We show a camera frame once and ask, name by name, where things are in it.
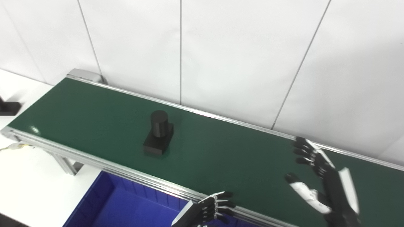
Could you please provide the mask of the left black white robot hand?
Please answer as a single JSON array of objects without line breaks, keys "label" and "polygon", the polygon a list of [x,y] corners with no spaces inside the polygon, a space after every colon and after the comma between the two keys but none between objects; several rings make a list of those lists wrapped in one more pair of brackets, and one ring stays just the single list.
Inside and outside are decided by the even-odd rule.
[{"label": "left black white robot hand", "polygon": [[233,193],[217,192],[194,202],[189,200],[171,223],[172,227],[219,227],[230,224],[228,217],[234,216],[235,203],[230,200]]}]

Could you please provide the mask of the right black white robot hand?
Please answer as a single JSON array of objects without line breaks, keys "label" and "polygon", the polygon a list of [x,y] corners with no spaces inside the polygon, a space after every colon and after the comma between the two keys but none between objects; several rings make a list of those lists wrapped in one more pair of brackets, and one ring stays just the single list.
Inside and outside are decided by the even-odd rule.
[{"label": "right black white robot hand", "polygon": [[325,152],[312,141],[296,137],[294,153],[298,164],[309,165],[320,178],[324,192],[310,188],[294,173],[285,180],[312,208],[323,215],[329,227],[361,227],[359,201],[350,170],[337,170]]}]

